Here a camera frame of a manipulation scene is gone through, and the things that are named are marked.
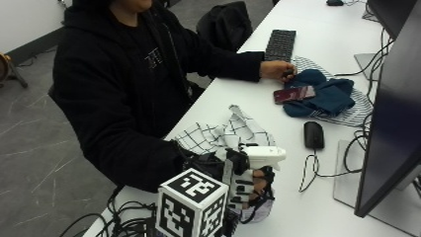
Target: sleeve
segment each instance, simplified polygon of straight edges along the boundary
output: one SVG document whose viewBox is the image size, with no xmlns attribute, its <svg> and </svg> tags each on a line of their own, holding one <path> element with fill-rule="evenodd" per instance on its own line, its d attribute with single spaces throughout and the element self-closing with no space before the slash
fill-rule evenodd
<svg viewBox="0 0 421 237">
<path fill-rule="evenodd" d="M 85 156 L 116 184 L 156 192 L 182 172 L 183 159 L 172 142 L 138 132 L 108 55 L 95 45 L 75 48 L 58 52 L 53 99 L 71 122 Z"/>
<path fill-rule="evenodd" d="M 262 79 L 264 52 L 247 51 L 236 53 L 212 46 L 198 33 L 184 29 L 184 40 L 188 48 L 188 72 L 200 76 L 214 75 L 246 81 Z"/>
</svg>

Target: floor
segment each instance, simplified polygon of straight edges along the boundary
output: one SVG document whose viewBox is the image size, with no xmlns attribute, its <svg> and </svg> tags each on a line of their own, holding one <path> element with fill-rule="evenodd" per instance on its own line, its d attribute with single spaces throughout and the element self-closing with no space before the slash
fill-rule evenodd
<svg viewBox="0 0 421 237">
<path fill-rule="evenodd" d="M 171 11 L 195 30 L 212 6 L 230 0 L 182 0 Z M 272 8 L 271 0 L 247 0 L 256 27 Z M 9 81 L 0 89 L 0 236 L 59 236 L 82 215 L 102 212 L 115 189 L 83 158 L 63 112 L 47 95 L 53 84 L 54 52 L 41 54 L 21 73 L 25 89 Z M 188 76 L 202 86 L 208 78 Z M 89 228 L 82 221 L 67 236 Z"/>
</svg>

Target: black backpack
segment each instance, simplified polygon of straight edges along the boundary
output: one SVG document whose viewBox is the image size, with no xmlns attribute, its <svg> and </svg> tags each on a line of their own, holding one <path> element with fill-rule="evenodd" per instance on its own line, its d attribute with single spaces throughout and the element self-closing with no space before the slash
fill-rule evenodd
<svg viewBox="0 0 421 237">
<path fill-rule="evenodd" d="M 216 47 L 238 51 L 254 32 L 247 3 L 215 6 L 202 17 L 196 32 Z"/>
</svg>

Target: black mouse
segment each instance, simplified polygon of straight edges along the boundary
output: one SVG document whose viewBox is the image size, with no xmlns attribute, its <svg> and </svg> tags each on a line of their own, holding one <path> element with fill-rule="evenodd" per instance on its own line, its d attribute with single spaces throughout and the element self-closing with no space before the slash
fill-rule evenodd
<svg viewBox="0 0 421 237">
<path fill-rule="evenodd" d="M 316 121 L 304 124 L 304 144 L 312 149 L 326 148 L 324 128 Z"/>
<path fill-rule="evenodd" d="M 328 0 L 328 6 L 344 6 L 343 0 Z"/>
</svg>

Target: monitor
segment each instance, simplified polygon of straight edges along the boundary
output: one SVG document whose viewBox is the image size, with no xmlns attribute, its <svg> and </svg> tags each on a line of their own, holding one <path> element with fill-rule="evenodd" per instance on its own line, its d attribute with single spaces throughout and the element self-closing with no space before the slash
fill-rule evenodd
<svg viewBox="0 0 421 237">
<path fill-rule="evenodd" d="M 382 67 L 356 204 L 360 217 L 370 214 L 421 164 L 420 26 L 421 1 L 414 7 Z"/>
<path fill-rule="evenodd" d="M 368 0 L 368 6 L 396 40 L 418 0 Z"/>
</svg>

